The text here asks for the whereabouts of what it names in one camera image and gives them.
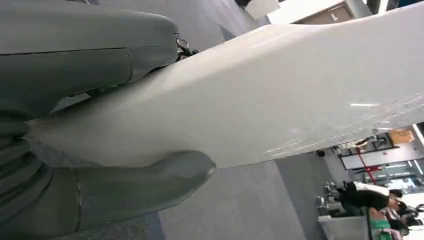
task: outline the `ceiling light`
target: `ceiling light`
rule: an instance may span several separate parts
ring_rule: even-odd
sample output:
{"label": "ceiling light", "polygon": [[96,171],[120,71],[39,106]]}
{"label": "ceiling light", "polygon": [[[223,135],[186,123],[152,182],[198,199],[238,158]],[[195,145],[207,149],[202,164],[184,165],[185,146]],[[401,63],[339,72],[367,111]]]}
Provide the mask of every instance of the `ceiling light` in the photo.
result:
{"label": "ceiling light", "polygon": [[391,169],[391,168],[399,168],[399,167],[405,167],[406,164],[399,164],[399,165],[391,165],[391,166],[386,166],[386,169]]}
{"label": "ceiling light", "polygon": [[419,173],[420,173],[421,175],[424,175],[423,170],[421,169],[421,167],[420,167],[420,165],[418,164],[417,160],[414,160],[413,162],[415,163],[416,168],[418,169]]}
{"label": "ceiling light", "polygon": [[374,107],[377,106],[377,103],[351,103],[352,107]]}

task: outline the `person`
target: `person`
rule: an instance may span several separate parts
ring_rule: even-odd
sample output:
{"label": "person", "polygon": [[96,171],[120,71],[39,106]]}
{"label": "person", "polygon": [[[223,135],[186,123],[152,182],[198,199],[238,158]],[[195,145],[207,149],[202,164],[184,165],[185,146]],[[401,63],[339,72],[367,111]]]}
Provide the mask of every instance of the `person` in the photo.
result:
{"label": "person", "polygon": [[346,190],[338,188],[340,192],[338,199],[346,210],[352,207],[367,207],[370,208],[370,215],[379,219],[384,217],[384,214],[380,213],[381,210],[389,208],[398,212],[401,207],[404,208],[401,190],[389,190],[386,187],[355,181],[346,183],[345,188]]}

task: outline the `red pole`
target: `red pole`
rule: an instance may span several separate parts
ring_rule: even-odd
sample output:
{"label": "red pole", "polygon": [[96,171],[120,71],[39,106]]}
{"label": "red pole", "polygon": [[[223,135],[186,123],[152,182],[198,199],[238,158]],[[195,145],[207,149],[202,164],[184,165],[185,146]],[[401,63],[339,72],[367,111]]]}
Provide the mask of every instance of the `red pole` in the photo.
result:
{"label": "red pole", "polygon": [[357,147],[357,148],[356,148],[356,151],[357,151],[358,156],[359,156],[359,158],[360,158],[360,160],[361,160],[361,162],[362,162],[362,164],[363,164],[363,167],[365,168],[365,171],[368,173],[368,176],[369,176],[369,178],[371,179],[372,183],[374,183],[374,185],[377,185],[376,180],[374,179],[373,175],[371,175],[370,170],[368,169],[367,165],[365,165],[365,162],[364,162],[364,160],[362,159],[362,156],[361,156],[361,149],[360,149],[359,147]]}

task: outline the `black shirt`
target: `black shirt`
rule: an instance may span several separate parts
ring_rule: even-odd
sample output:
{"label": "black shirt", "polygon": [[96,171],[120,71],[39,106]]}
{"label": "black shirt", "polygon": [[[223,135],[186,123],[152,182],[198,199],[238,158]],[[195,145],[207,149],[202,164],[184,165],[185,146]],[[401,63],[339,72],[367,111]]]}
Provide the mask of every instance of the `black shirt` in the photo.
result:
{"label": "black shirt", "polygon": [[368,207],[380,211],[389,204],[389,197],[375,191],[360,190],[344,193],[341,196],[341,201],[358,208]]}

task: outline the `white wall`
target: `white wall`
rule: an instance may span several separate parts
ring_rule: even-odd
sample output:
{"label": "white wall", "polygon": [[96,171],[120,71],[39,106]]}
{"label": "white wall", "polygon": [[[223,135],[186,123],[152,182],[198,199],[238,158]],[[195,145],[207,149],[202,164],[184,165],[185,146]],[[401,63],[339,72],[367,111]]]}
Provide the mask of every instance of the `white wall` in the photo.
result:
{"label": "white wall", "polygon": [[[362,154],[362,158],[365,164],[367,166],[375,166],[424,158],[423,144],[418,139],[415,131],[411,127],[408,127],[408,129],[410,129],[414,134],[414,141],[409,143],[396,144],[396,146],[399,148]],[[364,167],[357,155],[343,157],[343,163],[346,169]]]}
{"label": "white wall", "polygon": [[267,16],[271,24],[291,24],[341,2],[343,0],[285,0],[279,3],[280,9]]}

